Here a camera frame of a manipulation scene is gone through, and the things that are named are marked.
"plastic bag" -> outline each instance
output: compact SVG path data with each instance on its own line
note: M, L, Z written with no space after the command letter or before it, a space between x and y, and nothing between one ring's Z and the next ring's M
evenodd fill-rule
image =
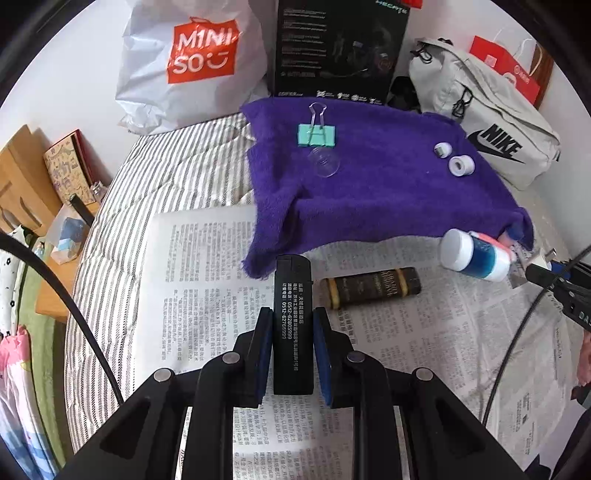
M267 57L248 0L137 0L124 32L116 100L131 132L167 132L236 113Z
M46 242L54 245L52 259L62 265L78 257L88 231L88 225L72 207L62 206L45 237Z

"electric cable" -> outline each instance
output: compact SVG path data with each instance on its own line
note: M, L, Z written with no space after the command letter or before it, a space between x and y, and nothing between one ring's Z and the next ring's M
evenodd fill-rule
M121 389L117 384L117 379L115 378L111 367L109 366L109 362L105 358L102 350L100 349L99 344L96 341L95 336L92 333L92 330L86 323L82 313L78 309L76 302L72 299L64 285L60 282L59 278L56 277L55 273L51 271L51 269L47 266L47 264L38 256L36 256L26 245L23 245L15 238L7 235L6 233L0 231L0 250L4 250L8 252L21 261L25 262L27 265L32 267L39 275L42 276L43 280L45 280L51 288L57 293L59 298L62 302L66 305L74 320L80 327L82 334L86 338L86 341L90 345L93 353L95 354L97 360L100 363L103 371L109 383L111 384L111 388L113 389L113 393L115 393L115 398L117 399L117 404L119 406L123 405L123 395L121 394Z
M548 291L550 291L550 287L552 285L554 285L554 282L556 280L558 280L558 278L563 278L565 274L567 274L577 263L579 263L589 253L591 253L591 245L589 245L581 253L579 253L576 257L574 257L560 272L558 272L552 278L550 283L548 283L548 285L546 287L544 287L540 293L538 293L537 297L531 303L530 308L527 310L526 314L524 315L523 320L521 320L521 323L519 324L519 327L518 327L517 331L515 332L515 335L513 336L511 343L509 344L509 348L507 348L507 352L505 353L505 356L503 357L503 361L501 362L501 366L499 367L499 371L496 375L495 383L493 384L492 390L491 390L491 396L488 397L488 402L486 402L484 416L482 417L482 424L485 427L488 422L488 417L491 414L492 403L493 403L493 400L495 399L496 391L498 390L499 384L501 383L501 377L503 376L503 373L505 372L505 368L506 368L507 364L509 363L509 359L511 357L511 354L513 353L513 350L515 349L515 346L517 345L519 337L521 337L521 334L523 333L523 330L525 329L525 325L527 325L527 322L531 318L536 307L542 301L542 298L544 297L544 295L546 295L546 293Z

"black product box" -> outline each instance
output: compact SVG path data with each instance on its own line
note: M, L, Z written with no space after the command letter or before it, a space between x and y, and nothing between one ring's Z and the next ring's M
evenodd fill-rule
M382 0L279 0L274 95L383 105L409 10Z

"colorful book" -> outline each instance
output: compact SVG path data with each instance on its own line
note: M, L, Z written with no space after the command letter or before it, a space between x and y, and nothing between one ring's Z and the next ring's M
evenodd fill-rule
M82 135L79 130L62 138L43 155L53 187L60 200L68 203L77 194L85 205L95 201L90 185L94 176L85 158Z

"binder clip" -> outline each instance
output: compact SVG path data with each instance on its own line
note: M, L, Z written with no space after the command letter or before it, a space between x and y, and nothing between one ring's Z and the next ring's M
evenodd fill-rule
M320 125L316 125L316 110L315 105L319 105L320 111ZM310 112L312 112L312 120L310 125L299 124L297 129L297 144L299 147L329 147L335 146L335 128L332 125L324 124L324 112L326 105L320 102L310 104Z

